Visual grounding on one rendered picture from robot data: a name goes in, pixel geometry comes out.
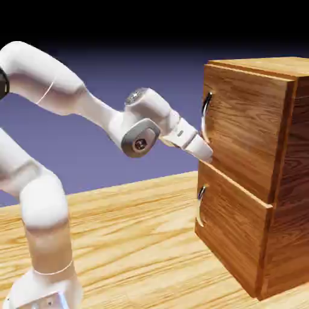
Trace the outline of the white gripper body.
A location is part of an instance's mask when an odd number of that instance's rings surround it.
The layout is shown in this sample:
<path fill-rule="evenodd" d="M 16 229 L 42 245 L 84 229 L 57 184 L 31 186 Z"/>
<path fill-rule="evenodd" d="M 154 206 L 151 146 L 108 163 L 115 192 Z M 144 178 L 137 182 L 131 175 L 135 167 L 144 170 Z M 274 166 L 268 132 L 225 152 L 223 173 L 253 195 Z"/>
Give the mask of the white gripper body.
<path fill-rule="evenodd" d="M 202 162 L 212 161 L 213 150 L 199 134 L 193 137 L 184 150 Z"/>

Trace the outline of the large wooden cabinet door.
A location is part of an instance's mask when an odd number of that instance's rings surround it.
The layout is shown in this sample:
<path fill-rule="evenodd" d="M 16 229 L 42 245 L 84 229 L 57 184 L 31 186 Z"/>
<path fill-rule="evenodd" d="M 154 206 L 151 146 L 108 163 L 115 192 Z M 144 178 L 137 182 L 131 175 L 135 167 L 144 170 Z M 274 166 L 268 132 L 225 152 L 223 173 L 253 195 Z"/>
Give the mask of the large wooden cabinet door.
<path fill-rule="evenodd" d="M 250 193 L 272 203 L 278 181 L 292 78 L 228 68 L 204 67 L 206 135 L 212 164 Z"/>

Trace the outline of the wooden cabinet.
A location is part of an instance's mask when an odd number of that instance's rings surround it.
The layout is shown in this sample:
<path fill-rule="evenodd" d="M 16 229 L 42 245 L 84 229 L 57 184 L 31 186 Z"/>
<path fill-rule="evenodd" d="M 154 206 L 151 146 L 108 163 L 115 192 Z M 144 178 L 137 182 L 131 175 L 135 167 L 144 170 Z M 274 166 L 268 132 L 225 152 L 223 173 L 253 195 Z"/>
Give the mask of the wooden cabinet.
<path fill-rule="evenodd" d="M 309 282 L 309 59 L 272 57 L 208 63 L 295 81 L 275 196 L 272 203 L 266 203 L 273 211 L 256 296 L 265 299 Z"/>

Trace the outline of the small wooden cabinet door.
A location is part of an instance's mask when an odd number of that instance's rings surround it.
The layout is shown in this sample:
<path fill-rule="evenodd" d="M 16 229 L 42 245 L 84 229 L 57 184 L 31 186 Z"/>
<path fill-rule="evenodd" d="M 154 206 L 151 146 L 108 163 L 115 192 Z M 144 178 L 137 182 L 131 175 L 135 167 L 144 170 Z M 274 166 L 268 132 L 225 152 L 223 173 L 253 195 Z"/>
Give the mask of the small wooden cabinet door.
<path fill-rule="evenodd" d="M 263 277 L 273 207 L 210 164 L 199 164 L 198 185 L 206 185 L 200 207 L 204 227 L 196 234 L 252 297 Z"/>

